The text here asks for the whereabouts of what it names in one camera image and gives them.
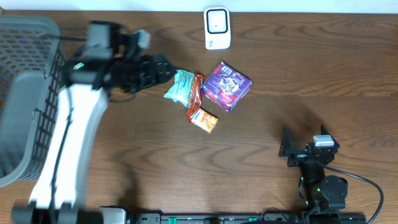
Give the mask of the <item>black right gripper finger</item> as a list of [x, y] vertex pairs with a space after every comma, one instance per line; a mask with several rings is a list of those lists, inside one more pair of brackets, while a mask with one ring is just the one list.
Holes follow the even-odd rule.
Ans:
[[326, 126], [324, 124], [321, 125], [321, 135], [330, 135], [334, 142], [335, 145], [333, 146], [334, 148], [339, 148], [340, 144], [337, 142], [337, 140], [331, 135], [331, 133], [329, 132], [329, 130], [327, 130]]
[[280, 144], [279, 157], [288, 157], [291, 154], [292, 146], [289, 138], [289, 132], [287, 128], [283, 129], [282, 141]]

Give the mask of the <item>teal wipes packet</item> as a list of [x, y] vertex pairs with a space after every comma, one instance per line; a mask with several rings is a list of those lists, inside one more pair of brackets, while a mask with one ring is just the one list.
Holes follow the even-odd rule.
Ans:
[[184, 107], [187, 107], [193, 78], [193, 73], [186, 70], [177, 70], [174, 76], [174, 84], [164, 95], [164, 98], [171, 99], [174, 102], [180, 102]]

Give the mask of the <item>red orange snack bag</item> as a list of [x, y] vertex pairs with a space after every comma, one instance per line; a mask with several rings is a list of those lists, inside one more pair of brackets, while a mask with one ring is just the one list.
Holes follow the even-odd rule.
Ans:
[[201, 73], [194, 74], [193, 83], [190, 90], [190, 95], [188, 97], [188, 106], [185, 117], [192, 122], [194, 114], [198, 111], [201, 106], [201, 86], [205, 81], [206, 76]]

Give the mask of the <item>small orange snack packet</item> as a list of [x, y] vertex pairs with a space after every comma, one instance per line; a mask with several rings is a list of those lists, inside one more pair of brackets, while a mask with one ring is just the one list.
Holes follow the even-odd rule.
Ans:
[[210, 134], [216, 127], [218, 118], [199, 108], [192, 116], [191, 123]]

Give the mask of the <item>purple pink pad package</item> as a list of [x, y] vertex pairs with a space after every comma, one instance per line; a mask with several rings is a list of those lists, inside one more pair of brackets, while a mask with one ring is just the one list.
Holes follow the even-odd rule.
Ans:
[[221, 61], [201, 85], [201, 92], [223, 110], [231, 111], [251, 86], [248, 77]]

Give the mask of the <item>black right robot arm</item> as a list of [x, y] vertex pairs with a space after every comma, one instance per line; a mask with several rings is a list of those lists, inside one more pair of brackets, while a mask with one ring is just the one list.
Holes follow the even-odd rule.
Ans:
[[298, 192], [307, 203], [299, 223], [341, 223], [340, 210], [346, 207], [348, 182], [342, 177], [326, 175], [325, 166], [335, 159], [340, 145], [324, 125], [304, 149], [294, 149], [287, 128], [282, 133], [278, 156], [287, 158], [288, 167], [298, 167], [301, 178]]

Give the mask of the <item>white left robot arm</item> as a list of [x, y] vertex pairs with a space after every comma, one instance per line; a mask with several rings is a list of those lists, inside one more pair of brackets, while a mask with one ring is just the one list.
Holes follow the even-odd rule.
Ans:
[[64, 87], [45, 164], [15, 223], [76, 223], [86, 202], [86, 177], [96, 132], [112, 89], [135, 94], [169, 81], [175, 67], [161, 54], [147, 55], [150, 34], [115, 22], [91, 21], [85, 44], [60, 74]]

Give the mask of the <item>white barcode scanner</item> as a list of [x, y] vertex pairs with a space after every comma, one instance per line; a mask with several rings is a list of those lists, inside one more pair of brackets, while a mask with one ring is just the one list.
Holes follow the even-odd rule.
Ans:
[[231, 45], [231, 21], [225, 7], [209, 7], [203, 13], [205, 47], [208, 50], [223, 50]]

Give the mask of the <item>grey plastic basket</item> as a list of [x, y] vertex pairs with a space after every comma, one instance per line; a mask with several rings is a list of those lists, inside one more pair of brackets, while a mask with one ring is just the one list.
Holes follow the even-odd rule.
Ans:
[[66, 61], [42, 16], [1, 16], [1, 186], [37, 180], [47, 157]]

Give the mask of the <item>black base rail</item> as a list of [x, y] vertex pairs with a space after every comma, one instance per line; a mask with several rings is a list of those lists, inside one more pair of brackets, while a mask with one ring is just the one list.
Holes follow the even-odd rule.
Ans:
[[364, 215], [282, 213], [276, 208], [270, 208], [262, 214], [161, 214], [161, 213], [131, 213], [120, 207], [100, 207], [99, 212], [104, 223], [118, 224], [366, 224]]

